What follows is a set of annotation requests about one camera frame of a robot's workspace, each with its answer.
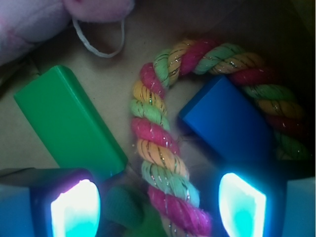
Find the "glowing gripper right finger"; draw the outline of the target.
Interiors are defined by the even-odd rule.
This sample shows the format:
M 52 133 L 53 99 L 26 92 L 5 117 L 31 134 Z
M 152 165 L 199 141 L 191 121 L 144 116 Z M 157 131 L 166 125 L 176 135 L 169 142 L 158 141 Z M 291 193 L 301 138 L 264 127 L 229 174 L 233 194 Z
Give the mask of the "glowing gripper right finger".
M 218 185 L 222 225 L 230 237 L 314 237 L 313 161 L 241 162 L 225 166 Z

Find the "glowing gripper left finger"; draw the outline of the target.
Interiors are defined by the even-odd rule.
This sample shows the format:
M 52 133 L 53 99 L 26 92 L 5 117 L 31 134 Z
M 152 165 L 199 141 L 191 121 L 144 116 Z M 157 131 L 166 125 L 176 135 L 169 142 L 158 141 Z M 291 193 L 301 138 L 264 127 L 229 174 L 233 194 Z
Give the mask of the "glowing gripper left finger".
M 94 237 L 100 213 L 99 190 L 85 169 L 0 172 L 2 237 Z

